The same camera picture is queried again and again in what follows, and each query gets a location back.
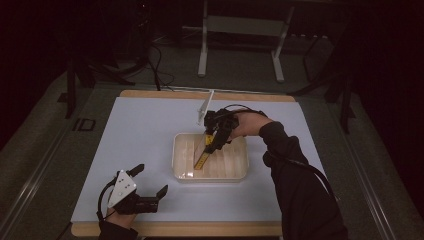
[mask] clear plastic tray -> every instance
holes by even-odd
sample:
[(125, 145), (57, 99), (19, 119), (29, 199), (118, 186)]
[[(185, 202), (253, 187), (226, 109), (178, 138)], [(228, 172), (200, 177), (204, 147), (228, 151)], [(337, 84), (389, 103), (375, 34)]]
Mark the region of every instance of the clear plastic tray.
[(194, 170), (194, 151), (203, 134), (180, 133), (174, 139), (172, 168), (180, 182), (240, 182), (247, 174), (246, 139), (238, 137), (211, 154), (201, 170)]

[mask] gray carpet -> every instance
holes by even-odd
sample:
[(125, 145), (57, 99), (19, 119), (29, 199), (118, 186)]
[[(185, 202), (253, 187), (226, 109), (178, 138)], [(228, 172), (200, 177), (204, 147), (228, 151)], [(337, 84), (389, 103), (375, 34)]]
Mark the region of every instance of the gray carpet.
[[(198, 45), (177, 47), (158, 43), (162, 53), (159, 75), (165, 83), (174, 79), (168, 87), (163, 87), (168, 91), (213, 88), (284, 94), (308, 84), (301, 55), (307, 43), (298, 38), (286, 42), (281, 56), (286, 82), (282, 84), (274, 80), (268, 51), (228, 50), (219, 44), (209, 49), (206, 77), (198, 78)], [(159, 59), (157, 51), (152, 51), (151, 59), (153, 62)], [(46, 158), (50, 160), (38, 191), (22, 211), (22, 216), (16, 219), (10, 239), (44, 240), (59, 236), (70, 221), (114, 99), (123, 89), (154, 89), (150, 69), (127, 76), (128, 80), (137, 83), (133, 87), (117, 85), (101, 75), (96, 77), (99, 82), (94, 89), (78, 88), (78, 107), (69, 120), (64, 119), (66, 105), (56, 101), (66, 91), (66, 75), (58, 78), (2, 150), (1, 220), (5, 219), (39, 162)], [(424, 224), (360, 99), (353, 96), (351, 107), (356, 118), (349, 120), (351, 133), (346, 135), (338, 124), (340, 104), (326, 103), (322, 97), (325, 89), (322, 87), (296, 100), (301, 104), (326, 174), (340, 199), (350, 239), (424, 239)], [(78, 118), (95, 120), (94, 130), (72, 130)], [(371, 184), (375, 198), (369, 197), (370, 188), (364, 189), (364, 176), (365, 182)], [(391, 232), (385, 232), (379, 226), (376, 210), (372, 207), (376, 202), (380, 204)], [(77, 238), (68, 228), (61, 239)]]

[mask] cable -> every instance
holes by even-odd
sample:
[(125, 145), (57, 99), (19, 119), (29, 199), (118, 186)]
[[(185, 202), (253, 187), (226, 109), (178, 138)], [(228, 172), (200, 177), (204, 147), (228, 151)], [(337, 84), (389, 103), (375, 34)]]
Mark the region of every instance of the cable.
[[(159, 64), (160, 64), (160, 62), (162, 60), (162, 52), (161, 52), (161, 50), (158, 47), (156, 47), (154, 44), (152, 44), (151, 47), (154, 48), (158, 52), (158, 54), (159, 54), (159, 59), (158, 59), (158, 61), (156, 63), (156, 66), (153, 66), (153, 63), (149, 60), (149, 65), (150, 65), (150, 67), (151, 67), (151, 69), (153, 71), (153, 74), (155, 76), (155, 82), (157, 84), (161, 83), (162, 86), (167, 87), (171, 91), (174, 91), (170, 86), (168, 86), (168, 84), (172, 83), (175, 80), (175, 77), (173, 75), (171, 75), (171, 74), (159, 72), (159, 70), (158, 70)], [(168, 82), (168, 83), (164, 83), (162, 81), (162, 79), (159, 77), (159, 74), (158, 73), (167, 74), (167, 75), (169, 75), (169, 76), (172, 77), (172, 80), (170, 82)]]
[[(229, 107), (235, 107), (235, 106), (243, 107), (244, 109), (239, 109), (239, 110), (234, 110), (234, 111), (227, 110), (227, 108), (229, 108)], [(228, 116), (231, 116), (231, 115), (235, 115), (237, 113), (244, 113), (244, 112), (257, 113), (257, 114), (260, 114), (262, 116), (267, 117), (267, 115), (264, 112), (253, 110), (253, 109), (251, 109), (249, 107), (246, 107), (244, 105), (241, 105), (241, 104), (230, 104), (230, 105), (228, 105), (228, 106), (226, 106), (226, 107), (224, 107), (222, 109), (224, 109), (226, 111), (224, 113), (222, 113), (222, 114), (219, 114), (219, 115), (214, 116), (213, 119), (215, 121), (218, 120), (219, 118), (224, 118), (224, 117), (228, 117)]]
[(136, 61), (134, 66), (124, 68), (124, 69), (118, 69), (118, 70), (112, 70), (112, 69), (109, 69), (109, 70), (113, 73), (116, 73), (122, 76), (122, 75), (126, 75), (129, 73), (133, 73), (135, 71), (141, 70), (146, 64), (147, 62), (144, 59), (139, 59), (138, 61)]
[[(275, 155), (273, 155), (269, 151), (267, 151), (267, 153), (269, 154), (270, 157), (272, 157), (274, 159), (280, 159), (280, 158), (276, 157)], [(333, 189), (331, 188), (330, 182), (327, 180), (327, 178), (324, 176), (324, 174), (320, 170), (318, 170), (314, 166), (311, 166), (309, 164), (302, 163), (302, 162), (299, 162), (299, 161), (296, 161), (296, 160), (293, 160), (293, 159), (290, 159), (290, 158), (284, 158), (284, 160), (287, 163), (290, 163), (292, 165), (304, 168), (304, 169), (314, 173), (324, 184), (325, 188), (327, 189), (328, 195), (330, 195), (330, 197), (332, 199), (334, 199), (334, 201), (337, 203), (337, 198), (336, 198), (336, 195), (334, 195), (334, 192), (333, 192)]]
[(162, 83), (162, 86), (164, 86), (164, 87), (166, 87), (166, 88), (168, 88), (169, 90), (171, 90), (171, 91), (173, 91), (173, 92), (174, 92), (174, 89), (172, 89), (172, 88), (169, 86), (169, 84), (171, 84), (172, 82), (174, 82), (174, 81), (175, 81), (175, 76), (174, 76), (174, 75), (172, 75), (172, 74), (169, 74), (169, 73), (165, 73), (165, 72), (158, 71), (158, 70), (156, 70), (156, 72), (158, 73), (158, 75), (159, 75), (159, 74), (163, 74), (163, 75), (167, 75), (167, 76), (170, 76), (170, 77), (171, 77), (171, 80), (169, 80), (168, 82), (164, 82), (161, 78), (159, 78), (159, 81)]
[(134, 73), (132, 73), (131, 75), (126, 75), (126, 76), (124, 76), (124, 78), (125, 79), (130, 79), (130, 78), (132, 78), (132, 77), (134, 77), (134, 76), (136, 76), (136, 75), (138, 75), (138, 74), (140, 74), (144, 69), (150, 69), (150, 68), (148, 68), (148, 67), (143, 67), (142, 69), (139, 69), (138, 71), (136, 71), (136, 72), (134, 72)]
[(113, 211), (111, 213), (109, 213), (108, 215), (106, 215), (106, 217), (104, 218), (104, 220), (106, 220), (108, 217), (112, 216), (112, 214), (114, 214), (116, 211)]
[(158, 73), (157, 73), (157, 71), (156, 71), (155, 67), (153, 66), (153, 63), (152, 63), (150, 60), (149, 60), (149, 65), (150, 65), (150, 67), (152, 68), (152, 70), (153, 70), (153, 74), (154, 74), (154, 76), (155, 76), (155, 84), (156, 84), (156, 88), (157, 88), (157, 90), (158, 90), (158, 91), (160, 91), (160, 84), (159, 84), (160, 79), (159, 79)]
[(103, 214), (102, 214), (103, 195), (105, 194), (107, 189), (109, 189), (110, 187), (112, 187), (115, 184), (116, 179), (117, 179), (117, 177), (115, 177), (112, 181), (110, 181), (108, 184), (106, 184), (106, 186), (103, 188), (102, 192), (100, 193), (99, 200), (97, 201), (97, 213), (96, 213), (99, 221), (104, 221), (106, 219), (106, 218), (103, 217)]
[(63, 235), (65, 235), (65, 232), (68, 230), (68, 228), (72, 225), (72, 222), (68, 222), (68, 224), (66, 224), (65, 228), (62, 230), (62, 232), (59, 234), (59, 236), (57, 236), (56, 240), (60, 240)]

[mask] person's arm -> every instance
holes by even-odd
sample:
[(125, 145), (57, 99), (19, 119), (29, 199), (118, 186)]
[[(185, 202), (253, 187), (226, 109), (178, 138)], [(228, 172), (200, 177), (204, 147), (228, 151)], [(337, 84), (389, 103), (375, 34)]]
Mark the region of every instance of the person's arm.
[(285, 240), (347, 239), (337, 203), (315, 174), (288, 163), (308, 164), (299, 140), (287, 136), (279, 122), (255, 113), (238, 113), (239, 126), (230, 139), (238, 136), (260, 136), (268, 148), (265, 164), (271, 168), (278, 204), (282, 212)]
[(108, 209), (108, 217), (100, 222), (99, 240), (135, 240), (137, 231), (131, 228), (136, 214), (120, 215)]

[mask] hand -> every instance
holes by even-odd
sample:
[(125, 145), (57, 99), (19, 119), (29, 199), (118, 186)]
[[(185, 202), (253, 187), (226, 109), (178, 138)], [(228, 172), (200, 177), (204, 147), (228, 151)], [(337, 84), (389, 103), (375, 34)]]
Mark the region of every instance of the hand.
[(106, 222), (116, 224), (126, 229), (130, 229), (137, 214), (121, 215), (118, 212), (116, 212), (115, 209), (108, 208), (106, 216), (108, 216), (106, 218)]
[(265, 124), (273, 122), (272, 119), (259, 113), (242, 112), (236, 113), (234, 116), (238, 119), (239, 126), (231, 132), (229, 140), (239, 136), (258, 136), (259, 130)]

